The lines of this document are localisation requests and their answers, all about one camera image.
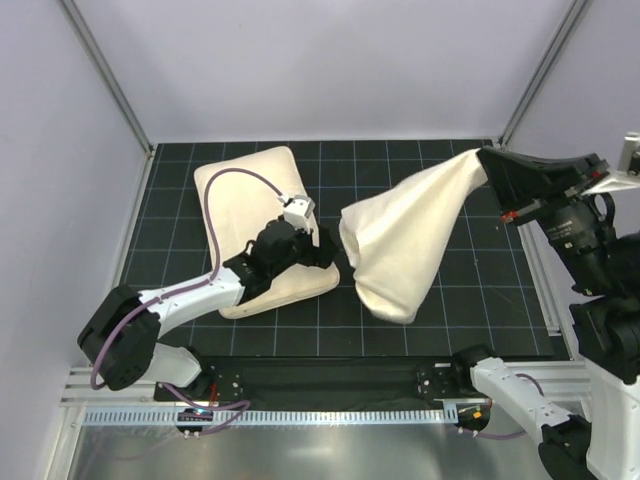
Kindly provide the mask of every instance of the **black grid mat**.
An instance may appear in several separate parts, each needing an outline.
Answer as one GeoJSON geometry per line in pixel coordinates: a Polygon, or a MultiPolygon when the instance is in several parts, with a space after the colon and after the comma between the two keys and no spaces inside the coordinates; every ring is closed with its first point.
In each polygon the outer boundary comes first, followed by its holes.
{"type": "MultiPolygon", "coordinates": [[[[249,142],[161,145],[152,168],[122,281],[135,289],[186,280],[211,268],[193,172],[211,162],[288,145],[320,223],[336,239],[341,208],[482,140],[249,142]]],[[[344,252],[340,285],[317,298],[240,319],[205,315],[162,339],[203,355],[450,355],[486,342],[502,356],[553,349],[515,228],[505,227],[488,187],[460,212],[436,281],[414,323],[374,318],[359,302],[344,252]]]]}

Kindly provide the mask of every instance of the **cream cloth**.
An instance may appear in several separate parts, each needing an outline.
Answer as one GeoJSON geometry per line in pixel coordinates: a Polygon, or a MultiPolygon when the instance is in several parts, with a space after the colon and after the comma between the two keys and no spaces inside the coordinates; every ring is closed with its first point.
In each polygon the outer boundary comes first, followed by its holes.
{"type": "Polygon", "coordinates": [[[340,237],[356,291],[378,318],[413,322],[467,196],[487,181],[469,150],[342,210],[340,237]]]}
{"type": "MultiPolygon", "coordinates": [[[[217,171],[228,167],[259,173],[288,195],[306,195],[291,150],[277,147],[198,168],[194,178],[201,206],[204,205],[204,189],[209,179],[217,171]]],[[[213,182],[209,192],[209,209],[222,261],[244,250],[247,241],[254,240],[267,222],[282,215],[282,203],[275,193],[258,179],[242,173],[229,173],[213,182]]],[[[318,227],[315,217],[313,228],[314,244],[317,245],[318,227]]],[[[208,231],[207,237],[213,263],[215,254],[208,231]]],[[[276,277],[271,289],[264,294],[237,307],[220,309],[220,314],[225,318],[255,315],[325,293],[335,288],[339,280],[340,273],[335,264],[326,270],[294,265],[276,277]]]]}

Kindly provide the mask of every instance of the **white wall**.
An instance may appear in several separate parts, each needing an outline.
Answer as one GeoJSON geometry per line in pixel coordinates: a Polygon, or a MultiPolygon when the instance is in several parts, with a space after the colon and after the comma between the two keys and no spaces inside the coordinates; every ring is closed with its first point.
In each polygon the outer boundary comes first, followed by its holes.
{"type": "Polygon", "coordinates": [[[53,0],[0,2],[0,478],[42,478],[144,155],[53,0]]]}
{"type": "Polygon", "coordinates": [[[78,0],[152,141],[498,136],[569,0],[78,0]]]}
{"type": "MultiPolygon", "coordinates": [[[[637,0],[593,2],[509,148],[549,157],[596,152],[616,167],[625,133],[640,130],[638,25],[637,0]]],[[[640,191],[614,198],[618,234],[638,231],[640,191]]],[[[551,269],[564,305],[583,302],[569,291],[573,282],[560,262],[552,262],[551,269]]]]}

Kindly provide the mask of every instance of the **cable connector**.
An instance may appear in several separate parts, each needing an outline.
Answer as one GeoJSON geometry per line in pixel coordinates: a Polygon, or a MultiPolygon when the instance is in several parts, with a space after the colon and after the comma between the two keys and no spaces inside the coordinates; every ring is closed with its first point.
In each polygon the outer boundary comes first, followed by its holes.
{"type": "Polygon", "coordinates": [[[305,195],[295,195],[290,197],[283,193],[278,200],[284,205],[284,219],[293,225],[296,230],[304,230],[307,234],[311,233],[311,215],[316,204],[313,200],[305,195]]]}

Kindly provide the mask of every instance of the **white panel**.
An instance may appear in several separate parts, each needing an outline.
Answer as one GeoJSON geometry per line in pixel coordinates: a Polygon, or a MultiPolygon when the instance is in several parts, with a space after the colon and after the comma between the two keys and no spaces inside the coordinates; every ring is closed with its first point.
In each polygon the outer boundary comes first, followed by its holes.
{"type": "MultiPolygon", "coordinates": [[[[640,130],[638,25],[637,0],[593,2],[509,148],[549,157],[596,152],[617,166],[624,135],[640,130]]],[[[618,234],[638,231],[640,191],[614,198],[618,234]]],[[[541,232],[539,243],[553,258],[541,232]]],[[[550,265],[564,305],[583,302],[569,291],[573,282],[562,264],[550,265]]]]}
{"type": "Polygon", "coordinates": [[[78,0],[152,141],[497,136],[569,0],[78,0]]]}
{"type": "Polygon", "coordinates": [[[56,2],[0,2],[0,478],[42,478],[144,156],[56,2]]]}

